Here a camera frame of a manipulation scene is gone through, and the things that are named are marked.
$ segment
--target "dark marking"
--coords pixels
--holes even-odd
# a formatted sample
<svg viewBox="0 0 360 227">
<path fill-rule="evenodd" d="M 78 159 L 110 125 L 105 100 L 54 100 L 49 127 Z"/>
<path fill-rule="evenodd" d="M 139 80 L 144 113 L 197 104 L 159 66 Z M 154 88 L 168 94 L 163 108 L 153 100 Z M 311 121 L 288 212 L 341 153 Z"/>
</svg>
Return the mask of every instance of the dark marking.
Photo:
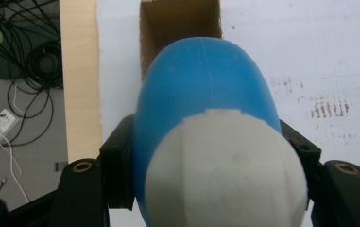
<svg viewBox="0 0 360 227">
<path fill-rule="evenodd" d="M 324 105 L 323 105 L 324 103 L 323 102 L 321 102 L 321 111 L 323 112 L 323 117 L 325 118 L 325 117 L 327 117 L 327 114 L 326 114 L 326 110 L 324 109 Z"/>
<path fill-rule="evenodd" d="M 332 117 L 330 102 L 327 102 L 327 112 L 329 113 L 330 117 Z"/>
<path fill-rule="evenodd" d="M 318 102 L 316 103 L 315 111 L 316 111 L 316 114 L 317 114 L 317 118 L 320 118 L 320 109 L 318 108 Z"/>
<path fill-rule="evenodd" d="M 344 110 L 342 109 L 342 104 L 339 104 L 339 110 L 341 112 L 339 116 L 344 116 Z"/>
<path fill-rule="evenodd" d="M 350 106 L 348 103 L 345 103 L 345 112 L 347 113 L 350 110 Z"/>
<path fill-rule="evenodd" d="M 334 105 L 334 113 L 335 113 L 335 116 L 339 116 L 338 112 L 337 112 L 337 109 L 336 109 L 336 105 Z"/>
</svg>

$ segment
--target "blue plastic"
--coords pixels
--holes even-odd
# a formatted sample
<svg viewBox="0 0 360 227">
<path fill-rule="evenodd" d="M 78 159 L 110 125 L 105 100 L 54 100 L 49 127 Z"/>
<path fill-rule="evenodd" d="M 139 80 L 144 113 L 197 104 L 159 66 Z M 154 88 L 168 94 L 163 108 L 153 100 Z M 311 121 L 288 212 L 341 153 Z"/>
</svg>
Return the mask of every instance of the blue plastic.
<svg viewBox="0 0 360 227">
<path fill-rule="evenodd" d="M 212 108 L 239 109 L 281 131 L 266 82 L 239 46 L 216 38 L 170 44 L 147 72 L 134 122 L 135 192 L 148 226 L 145 179 L 153 152 L 183 118 Z"/>
</svg>

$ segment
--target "cardboard box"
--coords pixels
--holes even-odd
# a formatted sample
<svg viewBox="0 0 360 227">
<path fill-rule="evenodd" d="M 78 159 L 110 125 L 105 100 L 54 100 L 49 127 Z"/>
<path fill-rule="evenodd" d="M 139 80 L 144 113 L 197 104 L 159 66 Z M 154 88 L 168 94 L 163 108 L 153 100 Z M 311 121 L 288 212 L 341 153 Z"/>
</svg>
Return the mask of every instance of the cardboard box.
<svg viewBox="0 0 360 227">
<path fill-rule="evenodd" d="M 142 78 L 169 44 L 189 37 L 222 38 L 218 0 L 144 0 L 140 4 Z"/>
</svg>

